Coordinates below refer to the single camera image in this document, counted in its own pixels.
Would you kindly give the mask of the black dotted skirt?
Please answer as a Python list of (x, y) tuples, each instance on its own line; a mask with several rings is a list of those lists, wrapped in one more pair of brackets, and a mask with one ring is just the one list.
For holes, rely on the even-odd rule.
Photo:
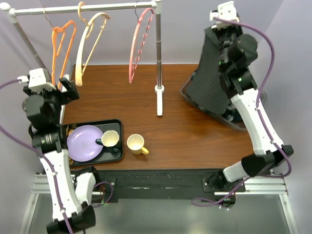
[(218, 40), (210, 27), (205, 29), (204, 44), (196, 74), (187, 94), (201, 108), (222, 115), (229, 99), (220, 85)]

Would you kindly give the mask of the navy beige plaid skirt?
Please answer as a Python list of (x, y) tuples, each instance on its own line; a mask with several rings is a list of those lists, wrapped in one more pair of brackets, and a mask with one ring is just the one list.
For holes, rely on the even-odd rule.
[(229, 122), (242, 122), (241, 115), (239, 114), (238, 110), (232, 105), (229, 104), (226, 108), (225, 113), (222, 115), (224, 119)]

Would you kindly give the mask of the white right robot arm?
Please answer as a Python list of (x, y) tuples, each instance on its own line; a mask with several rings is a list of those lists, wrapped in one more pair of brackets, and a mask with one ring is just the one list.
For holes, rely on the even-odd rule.
[(288, 162), (294, 150), (276, 134), (249, 70), (249, 65), (258, 57), (256, 39), (244, 34), (237, 25), (213, 25), (211, 29), (219, 42), (221, 87), (238, 110), (253, 145), (253, 154), (209, 178), (209, 183), (227, 192), (240, 179), (262, 176), (282, 162)]

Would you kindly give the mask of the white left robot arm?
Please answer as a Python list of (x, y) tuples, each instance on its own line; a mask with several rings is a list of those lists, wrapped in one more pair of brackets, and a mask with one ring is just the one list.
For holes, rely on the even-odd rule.
[(23, 91), (28, 95), (22, 108), (31, 122), (32, 147), (44, 167), (52, 198), (49, 234), (74, 234), (95, 226), (92, 192), (101, 186), (94, 167), (71, 176), (65, 128), (60, 123), (61, 107), (79, 99), (73, 82), (61, 78), (60, 91), (48, 78), (26, 76)]

